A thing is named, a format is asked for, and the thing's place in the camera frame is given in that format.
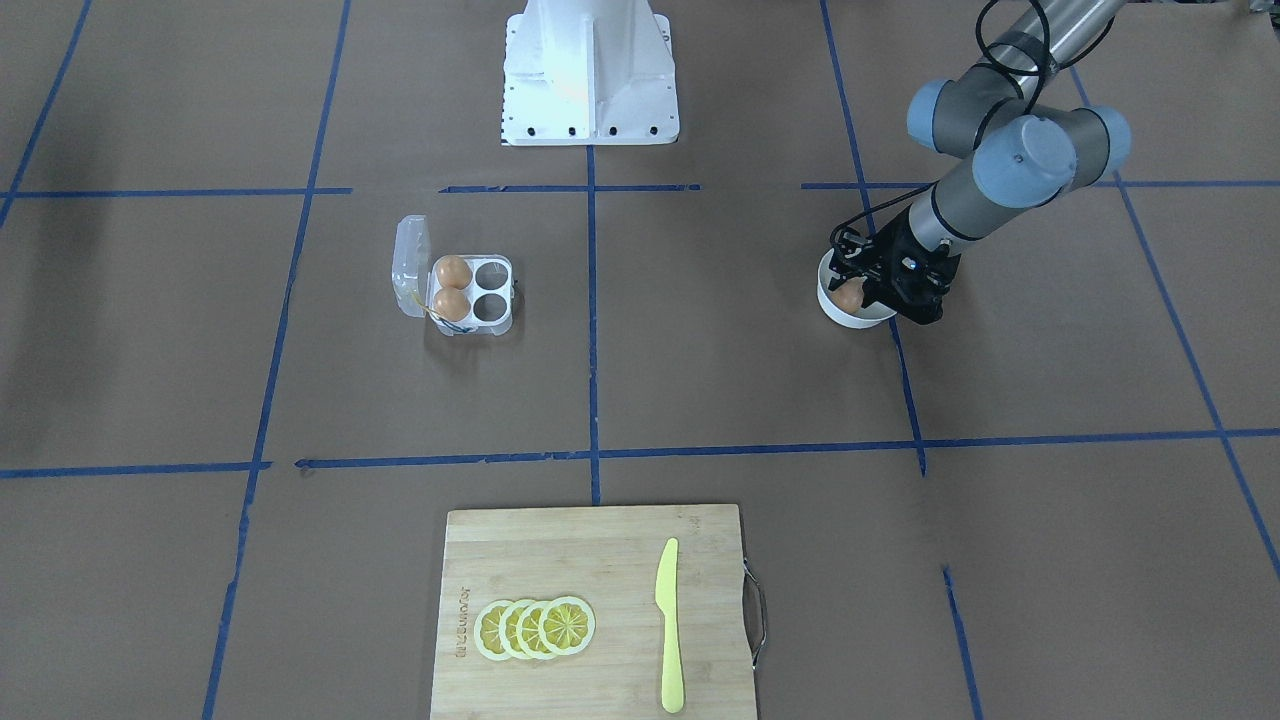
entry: floor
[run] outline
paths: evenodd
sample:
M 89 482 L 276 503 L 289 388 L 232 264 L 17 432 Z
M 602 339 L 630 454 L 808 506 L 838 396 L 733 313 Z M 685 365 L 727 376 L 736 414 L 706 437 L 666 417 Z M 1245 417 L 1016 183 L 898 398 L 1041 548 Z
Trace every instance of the floor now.
M 499 146 L 522 5 L 0 4 L 0 717 L 425 719 L 449 510 L 701 501 L 762 717 L 1272 716 L 1265 17 L 1126 8 L 1044 96 L 1121 174 L 851 332 L 826 233 L 951 167 L 902 117 L 977 0 L 654 0 L 681 140 L 599 150 Z M 397 310 L 415 213 L 512 332 Z

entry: knife blade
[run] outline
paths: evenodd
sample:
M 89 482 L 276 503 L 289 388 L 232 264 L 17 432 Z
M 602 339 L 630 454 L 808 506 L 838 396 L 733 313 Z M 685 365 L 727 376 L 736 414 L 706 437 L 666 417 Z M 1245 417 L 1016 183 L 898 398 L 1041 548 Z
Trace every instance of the knife blade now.
M 680 541 L 668 538 L 658 561 L 653 600 L 664 618 L 662 643 L 662 708 L 676 714 L 685 707 L 685 674 L 680 664 L 680 624 L 676 616 L 676 559 Z

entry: cutting board handle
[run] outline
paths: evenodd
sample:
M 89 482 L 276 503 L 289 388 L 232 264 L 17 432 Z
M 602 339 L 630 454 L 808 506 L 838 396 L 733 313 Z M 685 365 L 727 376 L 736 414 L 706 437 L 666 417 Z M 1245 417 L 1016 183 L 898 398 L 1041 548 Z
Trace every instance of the cutting board handle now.
M 746 561 L 746 557 L 742 559 L 742 574 L 745 575 L 745 578 L 742 579 L 744 620 L 746 618 L 748 591 L 754 592 L 755 607 L 756 610 L 759 610 L 760 615 L 759 620 L 760 639 L 753 642 L 750 635 L 750 628 L 748 629 L 748 637 L 746 637 L 746 644 L 748 647 L 751 648 L 751 670 L 755 670 L 756 666 L 759 666 L 760 664 L 760 651 L 764 650 L 764 646 L 769 642 L 769 610 L 764 605 L 764 588 L 760 587 L 760 580 L 758 580 L 755 578 L 755 574 L 751 573 L 751 565 Z

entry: brown egg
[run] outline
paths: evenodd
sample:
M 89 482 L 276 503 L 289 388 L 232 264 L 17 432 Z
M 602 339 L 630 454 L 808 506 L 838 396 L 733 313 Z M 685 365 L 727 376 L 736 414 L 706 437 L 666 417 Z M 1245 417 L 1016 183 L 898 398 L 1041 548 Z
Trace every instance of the brown egg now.
M 445 255 L 435 264 L 435 277 L 444 287 L 462 290 L 471 284 L 471 265 L 457 255 Z
M 863 293 L 864 282 L 867 282 L 867 278 L 854 278 L 837 287 L 831 293 L 831 301 L 836 304 L 836 307 L 840 307 L 850 315 L 858 313 L 863 309 L 863 299 L 865 297 Z
M 471 301 L 461 290 L 453 287 L 440 288 L 431 302 L 431 310 L 451 323 L 457 323 L 471 311 Z

